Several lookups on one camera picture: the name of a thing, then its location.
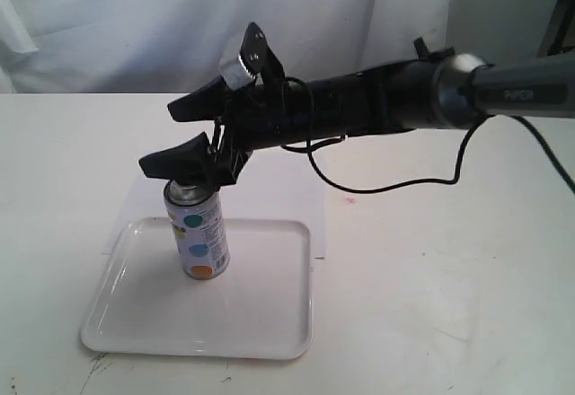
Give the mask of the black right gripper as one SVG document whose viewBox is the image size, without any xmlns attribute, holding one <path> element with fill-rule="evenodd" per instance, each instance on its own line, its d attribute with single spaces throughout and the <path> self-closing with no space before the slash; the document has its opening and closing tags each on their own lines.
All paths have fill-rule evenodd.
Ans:
<svg viewBox="0 0 575 395">
<path fill-rule="evenodd" d="M 237 183 L 251 153 L 282 147 L 292 153 L 311 150 L 314 96 L 302 81 L 288 77 L 267 95 L 268 86 L 249 84 L 234 92 L 218 77 L 167 104 L 176 122 L 213 121 L 210 141 L 202 132 L 191 140 L 147 154 L 138 165 L 150 179 L 177 184 Z"/>
</svg>

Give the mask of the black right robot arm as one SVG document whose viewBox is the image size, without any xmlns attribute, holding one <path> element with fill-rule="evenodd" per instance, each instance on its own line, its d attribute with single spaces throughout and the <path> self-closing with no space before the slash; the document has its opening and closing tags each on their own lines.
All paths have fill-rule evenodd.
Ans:
<svg viewBox="0 0 575 395">
<path fill-rule="evenodd" d="M 210 120 L 200 135 L 142 157 L 152 179 L 182 186 L 233 185 L 254 151 L 280 147 L 313 156 L 348 137 L 461 129 L 468 136 L 505 116 L 570 119 L 574 56 L 539 57 L 495 66 L 450 49 L 431 52 L 421 39 L 413 60 L 320 81 L 287 76 L 262 35 L 245 39 L 215 82 L 170 103 L 175 121 Z"/>
</svg>

